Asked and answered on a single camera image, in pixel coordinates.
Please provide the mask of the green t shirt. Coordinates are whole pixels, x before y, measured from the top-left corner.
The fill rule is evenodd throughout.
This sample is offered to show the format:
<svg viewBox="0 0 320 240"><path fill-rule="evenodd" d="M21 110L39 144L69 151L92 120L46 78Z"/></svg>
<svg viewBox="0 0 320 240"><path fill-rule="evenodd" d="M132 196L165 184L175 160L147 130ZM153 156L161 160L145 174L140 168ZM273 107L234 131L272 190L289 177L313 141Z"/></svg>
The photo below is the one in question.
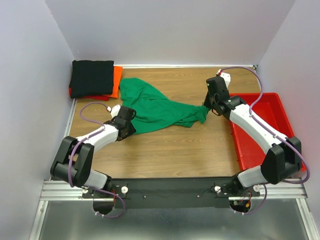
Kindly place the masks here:
<svg viewBox="0 0 320 240"><path fill-rule="evenodd" d="M167 98L157 88L139 78L124 78L119 84L122 105L136 111L131 121L136 134L152 133L169 126L190 128L203 124L209 109Z"/></svg>

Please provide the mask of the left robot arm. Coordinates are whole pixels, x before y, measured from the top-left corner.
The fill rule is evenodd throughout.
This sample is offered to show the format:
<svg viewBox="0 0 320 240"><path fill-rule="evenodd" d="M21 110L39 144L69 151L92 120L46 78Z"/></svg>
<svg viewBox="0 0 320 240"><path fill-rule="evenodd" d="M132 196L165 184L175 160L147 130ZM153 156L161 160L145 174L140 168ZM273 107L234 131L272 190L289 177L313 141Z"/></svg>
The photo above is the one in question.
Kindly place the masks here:
<svg viewBox="0 0 320 240"><path fill-rule="evenodd" d="M66 136L57 151L50 168L53 178L68 183L71 187L88 187L101 198L107 197L112 189L112 178L92 169L94 154L103 147L119 142L136 132L132 124L136 110L116 105L107 110L112 118L80 137Z"/></svg>

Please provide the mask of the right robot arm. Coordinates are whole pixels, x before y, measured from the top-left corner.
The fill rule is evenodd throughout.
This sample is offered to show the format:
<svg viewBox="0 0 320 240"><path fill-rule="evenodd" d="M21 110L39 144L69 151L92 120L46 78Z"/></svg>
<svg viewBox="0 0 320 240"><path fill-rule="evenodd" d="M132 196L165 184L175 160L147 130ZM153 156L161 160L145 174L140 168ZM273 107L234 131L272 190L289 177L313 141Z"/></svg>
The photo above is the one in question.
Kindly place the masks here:
<svg viewBox="0 0 320 240"><path fill-rule="evenodd" d="M223 77L211 77L206 80L206 85L204 106L243 129L265 153L261 165L231 177L227 184L230 192L241 196L254 185L276 185L302 169L302 144L297 137L288 138L252 111L240 96L230 96Z"/></svg>

